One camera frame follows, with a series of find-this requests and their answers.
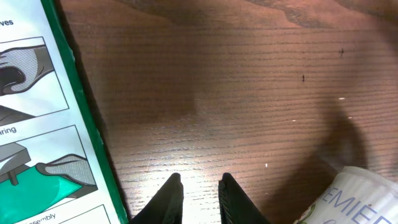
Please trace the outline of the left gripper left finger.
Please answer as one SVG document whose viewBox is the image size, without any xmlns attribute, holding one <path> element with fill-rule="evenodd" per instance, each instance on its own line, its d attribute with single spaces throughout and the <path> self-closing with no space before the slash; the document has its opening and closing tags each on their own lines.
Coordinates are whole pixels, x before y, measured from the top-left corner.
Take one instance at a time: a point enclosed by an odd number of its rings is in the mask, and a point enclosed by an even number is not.
<svg viewBox="0 0 398 224">
<path fill-rule="evenodd" d="M 129 224 L 182 224 L 183 184 L 173 173 Z"/>
</svg>

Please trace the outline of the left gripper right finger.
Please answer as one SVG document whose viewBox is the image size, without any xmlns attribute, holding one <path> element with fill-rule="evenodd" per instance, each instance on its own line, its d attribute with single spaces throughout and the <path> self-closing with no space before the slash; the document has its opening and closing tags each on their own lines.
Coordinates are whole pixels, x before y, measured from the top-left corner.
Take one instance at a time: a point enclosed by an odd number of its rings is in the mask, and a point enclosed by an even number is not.
<svg viewBox="0 0 398 224">
<path fill-rule="evenodd" d="M 270 224 L 230 173 L 218 184 L 222 224 Z"/>
</svg>

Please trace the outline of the green white instruction package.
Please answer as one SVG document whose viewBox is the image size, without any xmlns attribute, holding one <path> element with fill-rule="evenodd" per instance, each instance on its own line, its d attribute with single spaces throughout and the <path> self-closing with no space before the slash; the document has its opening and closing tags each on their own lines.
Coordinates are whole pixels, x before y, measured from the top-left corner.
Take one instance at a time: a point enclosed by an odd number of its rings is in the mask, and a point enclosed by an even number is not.
<svg viewBox="0 0 398 224">
<path fill-rule="evenodd" d="M 1 222 L 127 222 L 53 1 L 1 2 Z"/>
</svg>

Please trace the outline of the white plastic bottle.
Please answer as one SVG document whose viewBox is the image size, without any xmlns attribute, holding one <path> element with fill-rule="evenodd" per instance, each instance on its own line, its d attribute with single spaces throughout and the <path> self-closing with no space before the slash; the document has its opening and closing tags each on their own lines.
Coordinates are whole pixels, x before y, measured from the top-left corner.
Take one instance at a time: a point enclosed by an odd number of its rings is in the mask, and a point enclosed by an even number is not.
<svg viewBox="0 0 398 224">
<path fill-rule="evenodd" d="M 397 224 L 397 183 L 346 166 L 295 224 Z"/>
</svg>

